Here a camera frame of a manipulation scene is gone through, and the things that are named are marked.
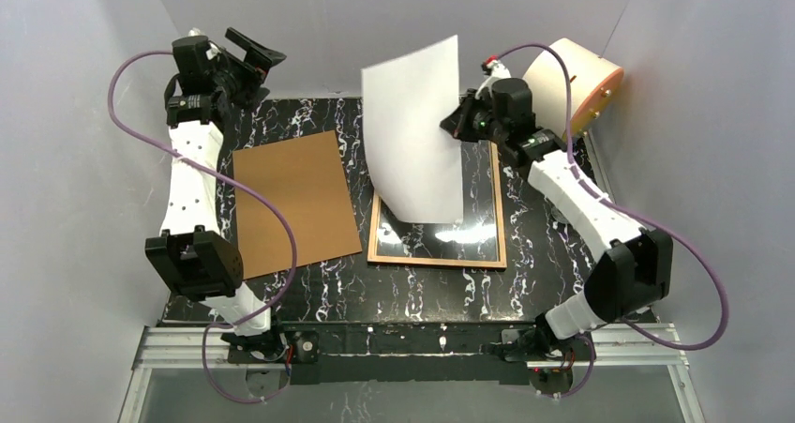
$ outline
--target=tabletop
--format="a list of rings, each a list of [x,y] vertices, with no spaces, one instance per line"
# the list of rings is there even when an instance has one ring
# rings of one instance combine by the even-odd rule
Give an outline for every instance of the tabletop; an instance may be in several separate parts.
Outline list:
[[[502,165],[507,268],[369,264],[373,187],[362,144],[360,98],[264,99],[250,112],[238,112],[228,125],[218,160],[218,168],[225,174],[233,173],[233,150],[327,130],[337,134],[363,251],[299,267],[292,286],[277,305],[283,321],[530,321],[581,290],[593,266],[583,240],[571,226],[555,220],[544,196]],[[583,144],[577,144],[576,150],[577,162],[586,174],[593,175]],[[225,184],[217,186],[217,216],[222,235],[236,243],[234,191]],[[286,277],[286,272],[279,272],[247,283],[266,299],[277,292]],[[199,323],[216,318],[201,304],[171,296],[162,323]]]

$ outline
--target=white wall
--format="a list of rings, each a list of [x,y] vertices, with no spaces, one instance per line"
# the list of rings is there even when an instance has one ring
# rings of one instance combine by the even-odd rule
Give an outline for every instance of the white wall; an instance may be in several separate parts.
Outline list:
[[[569,37],[600,53],[628,0],[162,1],[181,33],[196,26],[222,40],[233,26],[286,53],[268,78],[274,97],[319,97],[360,95],[361,68],[454,34],[464,88],[480,84],[481,62],[519,43]],[[506,63],[523,73],[537,55]]]
[[[167,289],[143,255],[167,161],[107,116],[113,71],[176,31],[159,0],[0,0],[0,419],[115,421]],[[121,116],[165,138],[167,58],[121,83]]]
[[[792,421],[795,342],[793,0],[631,0],[605,57],[628,72],[593,133],[619,203],[666,222],[714,261],[725,337],[688,355],[709,421]],[[657,308],[685,341],[717,295],[677,250]]]

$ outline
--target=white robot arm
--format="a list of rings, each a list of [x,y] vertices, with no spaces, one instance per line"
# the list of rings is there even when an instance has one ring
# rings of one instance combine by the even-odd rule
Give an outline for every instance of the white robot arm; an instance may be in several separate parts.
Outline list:
[[[250,106],[269,69],[284,60],[230,28],[226,37],[246,51],[227,53],[198,31],[172,44],[179,73],[166,87],[172,161],[166,217],[160,236],[146,239],[145,252],[172,292],[198,301],[235,323],[264,303],[243,282],[243,260],[218,229],[216,179],[188,166],[191,159],[215,170],[230,106]],[[175,96],[179,83],[181,96]],[[234,334],[254,337],[271,328],[271,310],[235,325]]]
[[[533,94],[523,80],[511,78],[498,60],[483,65],[487,78],[470,89],[441,126],[464,142],[489,140],[501,161],[518,171],[555,205],[580,233],[596,261],[583,290],[535,319],[515,352],[548,353],[579,333],[611,323],[668,295],[673,243],[660,231],[598,202],[599,188],[585,174],[572,174],[564,144],[554,132],[535,125]]]

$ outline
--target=metal frame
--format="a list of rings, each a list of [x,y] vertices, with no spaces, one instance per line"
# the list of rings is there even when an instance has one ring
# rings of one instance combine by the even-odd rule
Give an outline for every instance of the metal frame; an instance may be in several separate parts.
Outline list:
[[[640,324],[654,335],[679,341],[676,328],[671,323]],[[133,364],[127,397],[119,422],[136,423],[141,417],[143,403],[154,369],[202,368],[202,327],[145,328],[141,347]],[[207,362],[212,369],[281,370],[280,364],[234,365],[227,362],[229,344],[221,340],[223,332],[214,330],[207,337]],[[688,373],[689,363],[683,351],[660,346],[624,324],[606,325],[592,332],[596,349],[596,367],[615,366],[667,366],[676,392],[682,416],[686,423],[702,423],[704,415],[698,404],[693,383]],[[587,361],[577,361],[576,367],[586,367]],[[557,368],[559,361],[528,362],[528,369]]]

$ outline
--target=beige cylinder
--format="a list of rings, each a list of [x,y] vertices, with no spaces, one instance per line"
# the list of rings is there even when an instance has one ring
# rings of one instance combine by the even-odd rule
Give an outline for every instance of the beige cylinder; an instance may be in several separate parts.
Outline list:
[[[623,79],[623,68],[601,58],[568,38],[550,45],[569,71],[572,89],[572,134],[577,135],[598,118]],[[566,88],[561,65],[548,52],[539,55],[522,78],[532,90],[536,124],[566,139]]]

